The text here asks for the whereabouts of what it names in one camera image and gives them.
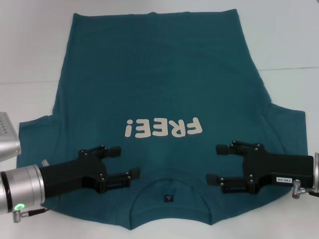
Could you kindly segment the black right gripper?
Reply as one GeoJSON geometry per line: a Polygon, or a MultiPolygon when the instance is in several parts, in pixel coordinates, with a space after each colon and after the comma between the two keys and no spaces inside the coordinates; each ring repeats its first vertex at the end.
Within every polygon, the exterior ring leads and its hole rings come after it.
{"type": "Polygon", "coordinates": [[[299,180],[301,187],[314,186],[314,158],[308,155],[288,155],[267,152],[259,143],[233,140],[230,145],[217,144],[217,155],[243,156],[244,177],[206,175],[210,186],[219,186],[221,192],[257,194],[266,185],[293,186],[299,180]]]}

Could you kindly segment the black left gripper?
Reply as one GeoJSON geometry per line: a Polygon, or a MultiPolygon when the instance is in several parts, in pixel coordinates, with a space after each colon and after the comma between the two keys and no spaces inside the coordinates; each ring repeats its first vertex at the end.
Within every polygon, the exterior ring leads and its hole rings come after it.
{"type": "Polygon", "coordinates": [[[44,183],[45,198],[89,188],[103,194],[110,190],[130,187],[133,180],[140,178],[141,169],[133,168],[124,173],[107,174],[102,159],[118,157],[121,147],[105,145],[80,150],[74,160],[40,168],[44,183]]]}

